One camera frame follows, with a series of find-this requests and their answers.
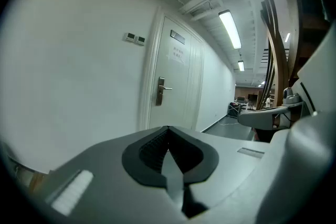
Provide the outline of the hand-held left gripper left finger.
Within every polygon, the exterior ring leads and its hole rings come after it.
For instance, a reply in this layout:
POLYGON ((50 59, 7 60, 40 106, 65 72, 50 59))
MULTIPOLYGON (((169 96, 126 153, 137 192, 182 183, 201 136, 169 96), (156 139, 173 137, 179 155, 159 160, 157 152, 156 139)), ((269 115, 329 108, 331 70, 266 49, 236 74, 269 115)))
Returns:
POLYGON ((48 175, 36 193, 36 207, 50 224, 182 224, 187 221, 163 187, 134 180, 128 169, 162 175, 144 165, 138 150, 164 127, 95 144, 48 175))

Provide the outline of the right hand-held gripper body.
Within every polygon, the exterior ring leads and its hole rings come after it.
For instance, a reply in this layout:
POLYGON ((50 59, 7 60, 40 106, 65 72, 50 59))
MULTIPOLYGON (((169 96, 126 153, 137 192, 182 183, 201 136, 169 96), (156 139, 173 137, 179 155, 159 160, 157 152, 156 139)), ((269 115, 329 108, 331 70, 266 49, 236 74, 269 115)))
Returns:
POLYGON ((291 127, 257 224, 336 224, 336 21, 300 79, 314 112, 291 127))

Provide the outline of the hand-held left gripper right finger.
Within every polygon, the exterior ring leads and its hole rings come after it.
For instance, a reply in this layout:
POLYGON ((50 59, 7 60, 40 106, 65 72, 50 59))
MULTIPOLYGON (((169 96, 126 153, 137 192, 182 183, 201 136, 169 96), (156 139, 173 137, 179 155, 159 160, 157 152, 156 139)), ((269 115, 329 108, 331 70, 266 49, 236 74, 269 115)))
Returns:
POLYGON ((253 186, 243 194, 267 144, 219 137, 170 126, 168 163, 177 175, 168 176, 167 192, 184 223, 256 224, 261 199, 253 186))

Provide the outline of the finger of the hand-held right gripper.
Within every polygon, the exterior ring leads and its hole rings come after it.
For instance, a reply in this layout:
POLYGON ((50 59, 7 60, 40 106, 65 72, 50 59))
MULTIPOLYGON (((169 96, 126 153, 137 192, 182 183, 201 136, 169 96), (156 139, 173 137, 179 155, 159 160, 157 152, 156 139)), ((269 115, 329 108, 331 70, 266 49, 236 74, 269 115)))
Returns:
POLYGON ((299 102, 241 113, 238 116, 238 123, 258 130, 282 130, 289 129, 296 121, 306 115, 306 103, 299 102))

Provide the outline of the white door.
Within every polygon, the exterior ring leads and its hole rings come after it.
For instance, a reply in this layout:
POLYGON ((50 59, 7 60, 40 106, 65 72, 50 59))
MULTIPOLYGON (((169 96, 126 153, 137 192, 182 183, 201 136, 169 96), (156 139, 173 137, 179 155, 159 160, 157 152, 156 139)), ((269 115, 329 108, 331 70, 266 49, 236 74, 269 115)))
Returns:
POLYGON ((172 125, 191 129, 195 125, 202 69, 201 54, 202 44, 190 31, 171 19, 164 18, 155 66, 149 116, 150 128, 172 125), (172 38, 171 30, 183 36, 185 44, 172 38), (171 45, 186 47, 190 51, 186 65, 168 60, 166 55, 171 45), (165 78, 164 86, 173 90, 164 90, 162 104, 156 106, 159 77, 165 78))

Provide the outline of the black crate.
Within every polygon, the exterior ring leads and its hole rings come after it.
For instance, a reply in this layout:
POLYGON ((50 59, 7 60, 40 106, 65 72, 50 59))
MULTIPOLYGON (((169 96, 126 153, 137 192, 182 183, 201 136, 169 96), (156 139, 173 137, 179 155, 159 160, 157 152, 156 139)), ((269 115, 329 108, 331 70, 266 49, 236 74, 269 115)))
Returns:
POLYGON ((237 118, 240 114, 240 104, 231 102, 228 105, 227 115, 231 118, 237 118))

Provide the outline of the white paper notice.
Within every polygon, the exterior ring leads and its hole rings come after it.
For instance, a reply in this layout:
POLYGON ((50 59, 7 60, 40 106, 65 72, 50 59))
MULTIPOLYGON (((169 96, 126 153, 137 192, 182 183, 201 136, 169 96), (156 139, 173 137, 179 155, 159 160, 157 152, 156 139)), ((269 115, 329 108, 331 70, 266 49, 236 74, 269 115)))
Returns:
POLYGON ((190 51, 186 47, 171 45, 166 56, 168 60, 173 60, 186 65, 189 60, 189 55, 190 51))

